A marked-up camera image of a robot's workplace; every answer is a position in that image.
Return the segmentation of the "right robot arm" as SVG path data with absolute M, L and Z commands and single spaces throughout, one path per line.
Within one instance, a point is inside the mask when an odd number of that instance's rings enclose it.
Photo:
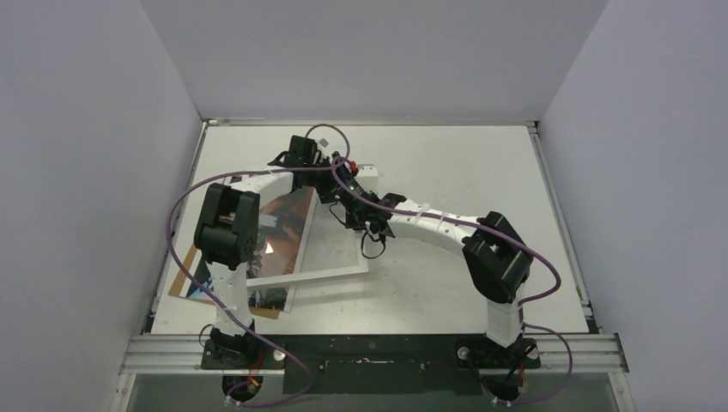
M 320 198 L 340 203 L 348 228 L 384 244 L 388 239 L 421 241 L 462 257 L 476 291 L 487 303 L 485 355 L 494 367 L 509 367 L 519 357 L 523 336 L 520 289 L 534 260 L 507 218 L 451 215 L 403 195 L 379 197 L 357 180 L 354 165 L 340 154 L 325 160 L 329 172 L 315 188 Z

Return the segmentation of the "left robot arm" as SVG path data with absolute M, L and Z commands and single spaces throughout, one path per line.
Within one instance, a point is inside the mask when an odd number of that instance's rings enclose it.
M 258 249 L 259 210 L 301 187 L 307 167 L 323 155 L 311 138 L 292 136 L 288 150 L 264 170 L 245 173 L 238 185 L 214 183 L 204 196 L 193 237 L 210 274 L 208 296 L 216 304 L 208 361 L 219 368 L 246 369 L 262 353 L 249 308 L 246 272 Z

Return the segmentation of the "white wooden picture frame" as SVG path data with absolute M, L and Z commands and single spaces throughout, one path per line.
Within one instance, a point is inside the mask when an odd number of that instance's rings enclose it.
M 254 192 L 259 195 L 261 208 L 271 201 L 293 193 L 292 173 L 273 173 L 268 171 L 258 176 L 226 178 L 224 182 L 236 191 Z M 250 290 L 277 288 L 284 286 L 303 286 L 315 282 L 331 282 L 345 276 L 358 276 L 368 271 L 367 261 L 361 255 L 359 240 L 361 233 L 354 232 L 340 225 L 330 215 L 326 206 L 317 203 L 312 214 L 310 231 L 303 252 L 300 270 L 288 276 L 272 276 L 262 279 L 247 279 Z M 255 222 L 259 229 L 259 216 Z M 252 241 L 251 256 L 247 268 L 254 255 L 258 242 L 257 236 Z

